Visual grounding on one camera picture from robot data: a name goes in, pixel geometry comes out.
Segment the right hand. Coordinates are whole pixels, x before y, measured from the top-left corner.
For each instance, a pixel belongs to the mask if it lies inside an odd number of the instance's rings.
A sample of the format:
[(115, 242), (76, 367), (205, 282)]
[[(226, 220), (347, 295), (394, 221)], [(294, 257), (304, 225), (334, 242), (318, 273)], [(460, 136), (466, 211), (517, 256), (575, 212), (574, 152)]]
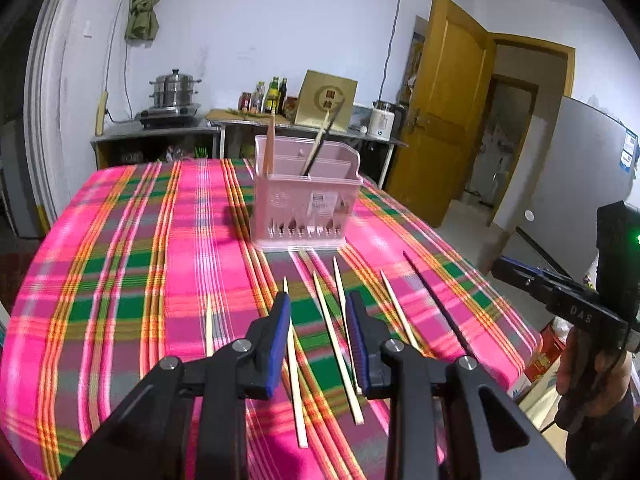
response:
[[(556, 374), (556, 391), (565, 396), (570, 388), (578, 351), (579, 330), (573, 327), (568, 333), (565, 349), (560, 357), (560, 366)], [(630, 384), (632, 355), (625, 351), (623, 356), (616, 353), (600, 352), (594, 362), (594, 369), (602, 373), (600, 393), (584, 407), (587, 417), (602, 417), (622, 402)]]

